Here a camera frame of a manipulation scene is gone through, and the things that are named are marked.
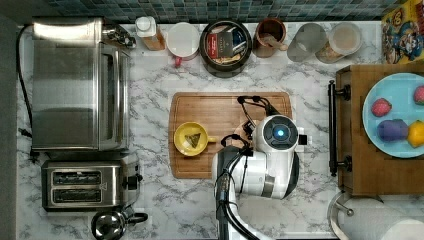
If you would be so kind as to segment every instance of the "toaster slot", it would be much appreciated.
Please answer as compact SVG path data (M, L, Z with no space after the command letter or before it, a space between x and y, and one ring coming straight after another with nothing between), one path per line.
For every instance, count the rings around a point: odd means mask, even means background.
M98 171L53 173L53 185L99 185L101 180Z
M99 189L53 190L53 202L55 203L101 202L101 200L101 190Z

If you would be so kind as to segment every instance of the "kettle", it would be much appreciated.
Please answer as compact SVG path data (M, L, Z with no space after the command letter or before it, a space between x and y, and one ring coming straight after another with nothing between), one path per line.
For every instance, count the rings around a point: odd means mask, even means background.
M97 240L118 240L127 228L148 219L146 213L136 213L131 206L117 211L99 212L91 220L91 233Z

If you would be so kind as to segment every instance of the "yellow bowl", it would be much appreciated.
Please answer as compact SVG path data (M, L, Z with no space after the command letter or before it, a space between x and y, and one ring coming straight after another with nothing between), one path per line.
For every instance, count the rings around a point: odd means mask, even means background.
M199 142L195 148L186 140L186 136L199 134ZM196 122L186 122L180 125L174 134L174 145L186 156L196 156L205 150L209 142L216 142L215 137L209 137L206 129Z

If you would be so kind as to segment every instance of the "blue tray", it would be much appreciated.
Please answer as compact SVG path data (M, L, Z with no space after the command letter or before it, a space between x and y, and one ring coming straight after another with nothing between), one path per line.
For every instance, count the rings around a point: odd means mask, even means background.
M411 73L397 73L379 81L365 98L362 120L368 137L381 151L399 158L411 158L424 154L424 146L413 148L407 140L383 142L377 135L377 126L384 120L402 119L408 126L416 120L424 121L424 106L414 102L415 88L424 85L424 78ZM371 112L372 104L385 98L392 110L383 117Z

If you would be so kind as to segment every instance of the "wooden tray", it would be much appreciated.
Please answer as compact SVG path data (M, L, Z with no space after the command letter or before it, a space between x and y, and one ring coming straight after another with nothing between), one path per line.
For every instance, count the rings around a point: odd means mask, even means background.
M339 187L353 196L424 194L424 155L392 157L378 149L365 132L362 108L372 87L394 73L424 75L424 65L352 65L337 72L336 89L351 86L351 100L337 102L337 158L352 157L352 172L338 169Z
M172 173L176 178L211 178L212 159L222 146L221 139L234 133L236 128L247 121L237 97L258 95L267 98L283 115L292 118L290 99L285 92L255 93L176 93L172 99L169 114L169 158ZM263 108L246 105L246 110L255 120L265 117ZM209 136L217 137L216 143L209 143L197 156L187 157L174 145L174 133L185 122L202 124Z

